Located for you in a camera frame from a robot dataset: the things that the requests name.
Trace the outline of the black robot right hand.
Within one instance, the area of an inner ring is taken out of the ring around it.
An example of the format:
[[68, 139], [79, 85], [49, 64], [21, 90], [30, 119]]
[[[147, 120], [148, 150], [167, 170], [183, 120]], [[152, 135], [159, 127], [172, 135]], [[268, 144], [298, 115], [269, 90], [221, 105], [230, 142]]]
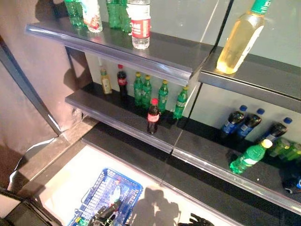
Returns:
[[178, 223], [178, 226], [214, 226], [212, 222], [206, 220], [205, 218], [201, 218], [193, 213], [190, 214], [190, 222], [189, 223]]

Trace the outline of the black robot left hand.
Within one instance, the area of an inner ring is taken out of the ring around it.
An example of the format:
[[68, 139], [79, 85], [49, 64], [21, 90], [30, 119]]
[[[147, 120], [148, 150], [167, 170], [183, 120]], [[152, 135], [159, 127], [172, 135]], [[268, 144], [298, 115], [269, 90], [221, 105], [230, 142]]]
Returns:
[[111, 206], [102, 206], [90, 219], [88, 226], [110, 226], [115, 219], [114, 212], [119, 210], [122, 201], [118, 199]]

